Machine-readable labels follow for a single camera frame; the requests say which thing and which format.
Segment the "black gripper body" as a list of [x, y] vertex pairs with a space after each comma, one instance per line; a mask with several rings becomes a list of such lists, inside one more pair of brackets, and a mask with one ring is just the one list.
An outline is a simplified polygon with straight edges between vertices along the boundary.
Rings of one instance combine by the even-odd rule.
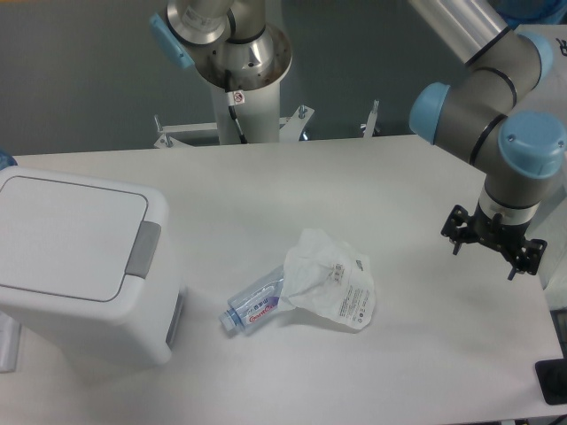
[[472, 216], [470, 230], [472, 241], [500, 254], [517, 255], [527, 246], [525, 231], [527, 223], [509, 225], [503, 223], [501, 213], [492, 217], [486, 215], [481, 208], [477, 208]]

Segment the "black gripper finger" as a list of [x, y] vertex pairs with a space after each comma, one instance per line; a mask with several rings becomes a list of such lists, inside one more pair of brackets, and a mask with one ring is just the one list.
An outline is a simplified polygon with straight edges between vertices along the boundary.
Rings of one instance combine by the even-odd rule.
[[471, 222], [472, 218], [461, 205], [455, 205], [449, 213], [440, 234], [448, 238], [454, 246], [452, 251], [454, 255], [459, 253], [463, 244], [477, 241], [477, 234], [474, 228], [470, 226]]
[[509, 263], [512, 266], [508, 280], [512, 281], [517, 274], [536, 275], [548, 243], [543, 239], [524, 239], [508, 248]]

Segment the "silver second robot arm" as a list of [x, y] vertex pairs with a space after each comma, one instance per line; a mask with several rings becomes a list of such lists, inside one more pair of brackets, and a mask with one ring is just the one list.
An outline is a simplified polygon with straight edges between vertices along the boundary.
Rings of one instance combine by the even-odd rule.
[[291, 43], [264, 1], [169, 1], [149, 27], [170, 62], [227, 92], [264, 89], [291, 67]]

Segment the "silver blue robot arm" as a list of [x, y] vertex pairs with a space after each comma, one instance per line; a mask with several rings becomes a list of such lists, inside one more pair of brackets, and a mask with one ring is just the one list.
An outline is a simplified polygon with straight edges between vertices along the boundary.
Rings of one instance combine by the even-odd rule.
[[469, 69], [452, 87], [427, 86], [411, 130], [485, 175], [474, 212], [456, 205], [441, 230], [455, 249], [497, 251], [512, 274], [536, 274], [547, 248], [526, 231], [563, 166], [566, 129], [547, 112], [516, 105], [550, 72], [554, 52], [532, 32], [513, 31], [486, 1], [416, 1], [415, 10]]

